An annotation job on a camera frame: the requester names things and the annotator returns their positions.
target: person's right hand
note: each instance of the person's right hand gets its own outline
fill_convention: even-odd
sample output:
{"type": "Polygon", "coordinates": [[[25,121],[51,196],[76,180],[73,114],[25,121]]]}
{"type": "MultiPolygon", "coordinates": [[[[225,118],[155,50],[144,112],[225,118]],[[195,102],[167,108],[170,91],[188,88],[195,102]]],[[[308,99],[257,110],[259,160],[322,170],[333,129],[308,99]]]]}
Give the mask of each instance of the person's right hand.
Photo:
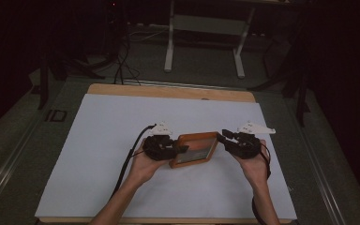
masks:
{"type": "MultiPolygon", "coordinates": [[[[263,144],[265,140],[260,140],[262,143],[262,153],[268,158],[268,153],[263,144]]],[[[253,158],[241,159],[240,157],[232,155],[241,165],[245,177],[250,185],[255,188],[266,188],[267,186],[267,166],[262,155],[257,155],[253,158]]]]}

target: hand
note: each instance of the hand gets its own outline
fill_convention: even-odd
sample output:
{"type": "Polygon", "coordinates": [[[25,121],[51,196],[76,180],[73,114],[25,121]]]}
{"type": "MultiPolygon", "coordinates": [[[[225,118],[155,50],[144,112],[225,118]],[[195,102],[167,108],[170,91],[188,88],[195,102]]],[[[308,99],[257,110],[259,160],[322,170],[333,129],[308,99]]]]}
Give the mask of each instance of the hand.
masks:
{"type": "Polygon", "coordinates": [[[144,153],[143,144],[144,140],[142,141],[139,149],[134,153],[130,172],[127,176],[127,180],[136,182],[138,186],[141,186],[143,183],[150,180],[160,166],[169,162],[169,160],[155,161],[151,159],[144,153]]]}
{"type": "MultiPolygon", "coordinates": [[[[262,153],[268,158],[267,150],[263,145],[265,145],[265,140],[260,140],[262,144],[262,153]]],[[[244,172],[245,177],[253,187],[256,188],[266,188],[267,186],[267,167],[265,165],[265,160],[262,155],[257,155],[253,158],[241,159],[240,157],[232,155],[241,165],[242,171],[244,172]]]]}

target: person's left hand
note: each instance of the person's left hand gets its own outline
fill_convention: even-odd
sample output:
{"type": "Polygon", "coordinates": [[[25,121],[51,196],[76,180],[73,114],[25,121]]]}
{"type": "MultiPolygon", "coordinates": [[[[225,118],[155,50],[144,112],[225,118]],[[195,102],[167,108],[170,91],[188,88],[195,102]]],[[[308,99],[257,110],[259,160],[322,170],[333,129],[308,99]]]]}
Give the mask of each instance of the person's left hand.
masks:
{"type": "Polygon", "coordinates": [[[169,162],[169,160],[155,161],[151,159],[144,153],[143,144],[144,140],[139,149],[134,152],[133,162],[127,176],[128,179],[137,182],[139,186],[150,180],[160,166],[169,162]]]}

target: white board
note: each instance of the white board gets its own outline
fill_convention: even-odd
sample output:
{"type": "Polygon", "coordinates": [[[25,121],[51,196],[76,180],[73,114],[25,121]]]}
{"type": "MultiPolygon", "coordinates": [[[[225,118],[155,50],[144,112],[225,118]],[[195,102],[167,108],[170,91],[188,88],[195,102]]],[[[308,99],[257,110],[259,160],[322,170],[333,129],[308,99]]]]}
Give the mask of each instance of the white board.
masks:
{"type": "MultiPolygon", "coordinates": [[[[36,217],[95,216],[109,200],[128,150],[140,132],[161,121],[172,130],[172,139],[224,128],[235,132],[247,121],[266,126],[258,103],[85,95],[36,217]]],[[[271,152],[268,183],[277,214],[296,219],[270,136],[256,136],[267,141],[271,152]]],[[[159,168],[139,188],[124,217],[254,218],[251,199],[252,189],[238,162],[219,143],[208,162],[159,168]]]]}

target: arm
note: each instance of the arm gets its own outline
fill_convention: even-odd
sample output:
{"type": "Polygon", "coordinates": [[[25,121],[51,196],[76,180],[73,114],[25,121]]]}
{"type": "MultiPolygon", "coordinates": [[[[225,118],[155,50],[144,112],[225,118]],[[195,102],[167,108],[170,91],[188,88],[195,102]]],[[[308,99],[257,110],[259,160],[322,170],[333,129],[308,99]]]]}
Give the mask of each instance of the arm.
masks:
{"type": "Polygon", "coordinates": [[[135,157],[133,158],[127,179],[108,203],[92,219],[90,225],[118,224],[136,190],[150,180],[155,171],[167,162],[167,160],[154,161],[149,158],[140,147],[135,152],[135,157]]]}
{"type": "MultiPolygon", "coordinates": [[[[267,151],[262,146],[262,152],[268,158],[267,151]]],[[[254,202],[261,216],[266,224],[279,224],[279,219],[271,201],[270,191],[267,184],[267,168],[265,161],[261,155],[254,158],[241,159],[234,156],[241,165],[245,177],[253,188],[254,202]]]]}

